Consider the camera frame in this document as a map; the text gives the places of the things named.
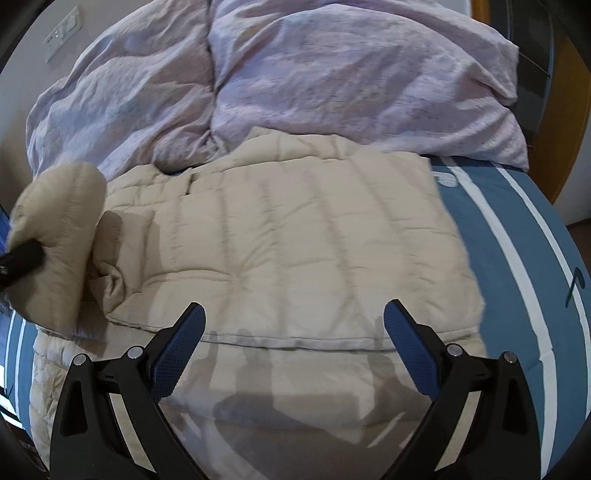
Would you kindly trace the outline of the beige puffer jacket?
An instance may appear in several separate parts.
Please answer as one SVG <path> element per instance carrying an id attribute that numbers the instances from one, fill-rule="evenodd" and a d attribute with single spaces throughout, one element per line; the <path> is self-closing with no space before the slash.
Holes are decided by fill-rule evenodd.
<path id="1" fill-rule="evenodd" d="M 206 329 L 161 409 L 213 479 L 377 479 L 427 412 L 386 304 L 473 354 L 484 300 L 430 161 L 338 136 L 256 129 L 232 153 L 107 180 L 52 167 L 8 244 L 42 266 L 9 290 L 37 327 L 30 428 L 42 458 L 77 354 L 121 356 L 190 303 Z"/>

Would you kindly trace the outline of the blue white striped bedsheet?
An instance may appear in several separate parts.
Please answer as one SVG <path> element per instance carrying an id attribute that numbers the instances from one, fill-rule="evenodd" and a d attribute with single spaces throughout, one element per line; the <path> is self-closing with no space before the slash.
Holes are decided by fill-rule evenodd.
<path id="1" fill-rule="evenodd" d="M 542 472 L 572 450 L 590 412 L 590 277 L 557 211 L 524 172 L 434 158 L 486 308 L 487 350 L 514 351 L 538 416 Z"/>

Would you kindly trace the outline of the lavender duvet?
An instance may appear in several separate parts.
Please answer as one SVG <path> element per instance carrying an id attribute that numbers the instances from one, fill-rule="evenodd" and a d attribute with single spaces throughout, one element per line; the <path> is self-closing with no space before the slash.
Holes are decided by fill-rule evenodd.
<path id="1" fill-rule="evenodd" d="M 526 169 L 518 47 L 435 1 L 153 1 L 99 35 L 26 121 L 39 174 L 212 161 L 256 127 Z"/>

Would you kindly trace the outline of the wooden headboard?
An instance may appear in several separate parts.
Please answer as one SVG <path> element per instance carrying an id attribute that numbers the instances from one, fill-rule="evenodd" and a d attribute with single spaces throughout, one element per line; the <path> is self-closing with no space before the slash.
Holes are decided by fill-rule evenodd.
<path id="1" fill-rule="evenodd" d="M 554 203 L 572 173 L 590 117 L 590 70 L 553 1 L 470 1 L 471 17 L 519 47 L 512 108 L 530 176 Z"/>

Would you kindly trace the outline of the white wall socket panel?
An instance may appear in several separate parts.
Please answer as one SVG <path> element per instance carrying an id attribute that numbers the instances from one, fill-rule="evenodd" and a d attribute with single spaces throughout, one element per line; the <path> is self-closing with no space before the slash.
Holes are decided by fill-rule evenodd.
<path id="1" fill-rule="evenodd" d="M 45 62 L 54 55 L 82 28 L 82 16 L 76 5 L 45 37 L 42 42 Z"/>

